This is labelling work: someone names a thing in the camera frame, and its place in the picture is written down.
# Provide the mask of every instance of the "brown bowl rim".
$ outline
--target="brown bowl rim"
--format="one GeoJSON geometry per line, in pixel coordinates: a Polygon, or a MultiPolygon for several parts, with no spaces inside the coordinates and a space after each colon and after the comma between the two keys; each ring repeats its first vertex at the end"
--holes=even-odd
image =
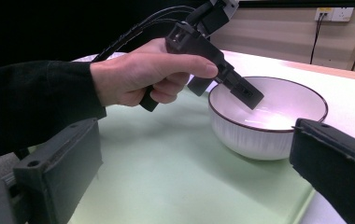
{"type": "MultiPolygon", "coordinates": [[[[284,79],[284,78],[279,78],[279,77],[261,77],[261,78],[273,78],[273,79],[279,79],[279,80],[282,80],[282,81],[288,81],[288,82],[291,82],[291,83],[294,83],[296,85],[300,85],[304,88],[307,88],[309,89],[310,91],[313,91],[315,94],[317,94],[319,96],[319,98],[323,101],[323,103],[325,104],[325,112],[323,114],[323,116],[318,120],[318,122],[322,122],[326,119],[326,116],[328,115],[329,113],[329,106],[326,102],[326,100],[323,98],[322,95],[320,95],[317,91],[314,91],[312,90],[311,88],[303,85],[303,84],[300,84],[300,83],[297,83],[297,82],[294,82],[294,81],[290,81],[290,80],[287,80],[287,79],[284,79]]],[[[248,126],[248,125],[245,125],[245,124],[242,124],[242,123],[239,123],[239,122],[236,122],[232,119],[228,119],[226,117],[224,117],[221,113],[218,112],[218,110],[211,104],[210,102],[210,95],[211,93],[213,92],[213,90],[219,86],[219,84],[217,84],[215,87],[212,88],[212,90],[210,90],[209,92],[209,95],[207,96],[207,101],[208,101],[208,104],[210,105],[210,108],[216,113],[218,114],[221,118],[235,124],[235,125],[238,125],[238,126],[241,126],[241,127],[244,127],[244,128],[247,128],[247,129],[251,129],[251,130],[255,130],[255,131],[259,131],[259,132],[265,132],[265,133],[292,133],[294,131],[293,127],[291,127],[291,129],[288,129],[288,130],[272,130],[272,129],[262,129],[262,128],[256,128],[256,127],[251,127],[251,126],[248,126]]]]}

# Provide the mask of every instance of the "black sleeve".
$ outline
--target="black sleeve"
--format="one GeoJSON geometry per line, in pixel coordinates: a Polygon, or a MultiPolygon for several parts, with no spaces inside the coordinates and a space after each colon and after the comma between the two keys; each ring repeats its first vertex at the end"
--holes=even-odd
{"type": "Polygon", "coordinates": [[[42,61],[0,68],[0,156],[46,142],[73,122],[105,116],[90,63],[42,61]]]}

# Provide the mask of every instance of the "white bowl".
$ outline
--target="white bowl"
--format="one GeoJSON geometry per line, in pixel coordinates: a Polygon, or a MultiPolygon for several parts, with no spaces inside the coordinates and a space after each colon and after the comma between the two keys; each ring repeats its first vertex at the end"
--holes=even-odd
{"type": "Polygon", "coordinates": [[[299,118],[323,121],[328,106],[321,95],[301,84],[274,77],[245,77],[264,98],[250,110],[217,85],[208,96],[213,131],[233,151],[255,160],[289,157],[299,118]]]}

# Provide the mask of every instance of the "hand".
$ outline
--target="hand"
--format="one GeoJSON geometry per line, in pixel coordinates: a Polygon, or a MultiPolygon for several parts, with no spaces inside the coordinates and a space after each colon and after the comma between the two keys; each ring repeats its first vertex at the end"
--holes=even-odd
{"type": "Polygon", "coordinates": [[[103,106],[138,105],[147,86],[151,98],[162,104],[174,102],[189,81],[190,74],[213,78],[218,68],[196,55],[167,53],[164,38],[117,58],[90,66],[96,93],[103,106]]]}

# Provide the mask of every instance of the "electrical outlet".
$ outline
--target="electrical outlet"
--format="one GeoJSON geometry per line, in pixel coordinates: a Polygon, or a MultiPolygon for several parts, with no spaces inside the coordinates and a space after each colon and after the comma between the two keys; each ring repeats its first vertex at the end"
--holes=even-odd
{"type": "Polygon", "coordinates": [[[333,7],[318,7],[317,8],[317,13],[315,13],[315,21],[318,21],[319,19],[322,18],[322,14],[324,13],[323,16],[323,21],[331,21],[332,16],[333,16],[334,8],[333,7]]]}
{"type": "Polygon", "coordinates": [[[353,7],[335,7],[332,21],[349,21],[353,12],[353,7]]]}

